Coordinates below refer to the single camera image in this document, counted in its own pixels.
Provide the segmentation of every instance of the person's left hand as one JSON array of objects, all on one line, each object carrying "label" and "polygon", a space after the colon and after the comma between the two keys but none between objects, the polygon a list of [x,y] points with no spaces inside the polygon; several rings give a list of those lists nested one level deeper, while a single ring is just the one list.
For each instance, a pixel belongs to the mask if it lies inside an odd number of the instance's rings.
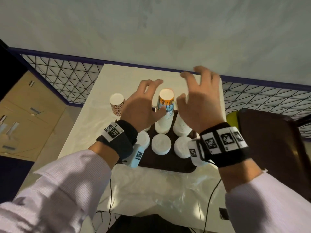
[{"label": "person's left hand", "polygon": [[138,132],[150,127],[164,115],[166,115],[165,107],[154,113],[151,109],[152,98],[156,89],[163,80],[156,81],[142,80],[134,92],[124,103],[121,118],[130,123]]}]

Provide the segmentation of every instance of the light blue device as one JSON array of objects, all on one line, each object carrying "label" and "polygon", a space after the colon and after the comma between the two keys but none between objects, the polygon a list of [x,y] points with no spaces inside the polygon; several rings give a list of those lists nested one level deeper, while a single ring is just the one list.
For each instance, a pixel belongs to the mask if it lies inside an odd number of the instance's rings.
[{"label": "light blue device", "polygon": [[138,164],[142,158],[142,155],[144,154],[145,149],[139,144],[135,144],[133,146],[133,149],[133,153],[123,161],[127,161],[124,162],[126,166],[135,168],[138,167]]}]

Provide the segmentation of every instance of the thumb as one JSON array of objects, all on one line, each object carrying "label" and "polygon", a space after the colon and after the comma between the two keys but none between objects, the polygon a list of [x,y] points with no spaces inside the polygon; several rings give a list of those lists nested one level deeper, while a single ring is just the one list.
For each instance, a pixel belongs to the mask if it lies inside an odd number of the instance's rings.
[{"label": "thumb", "polygon": [[162,106],[156,113],[153,113],[154,122],[159,121],[162,117],[166,115],[166,108]]},{"label": "thumb", "polygon": [[187,110],[187,108],[186,108],[187,107],[186,94],[183,93],[179,97],[177,97],[176,102],[177,102],[177,106],[178,106],[178,111],[179,111],[180,115],[182,116]]}]

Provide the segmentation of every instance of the wooden cabinet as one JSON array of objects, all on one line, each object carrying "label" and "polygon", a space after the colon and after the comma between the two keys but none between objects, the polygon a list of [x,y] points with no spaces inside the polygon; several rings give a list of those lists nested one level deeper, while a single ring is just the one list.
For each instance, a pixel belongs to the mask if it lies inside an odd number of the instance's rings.
[{"label": "wooden cabinet", "polygon": [[27,72],[0,102],[0,155],[36,161],[65,107]]}]

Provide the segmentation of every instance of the sleeve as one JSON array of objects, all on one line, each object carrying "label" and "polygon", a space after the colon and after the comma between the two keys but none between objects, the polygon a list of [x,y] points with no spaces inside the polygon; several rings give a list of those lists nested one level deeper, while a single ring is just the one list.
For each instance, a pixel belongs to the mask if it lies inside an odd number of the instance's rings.
[{"label": "sleeve", "polygon": [[79,232],[93,218],[111,177],[91,150],[62,157],[35,173],[42,176],[12,202],[0,205],[0,232]]},{"label": "sleeve", "polygon": [[226,207],[236,233],[311,230],[311,203],[268,173],[227,193]]}]

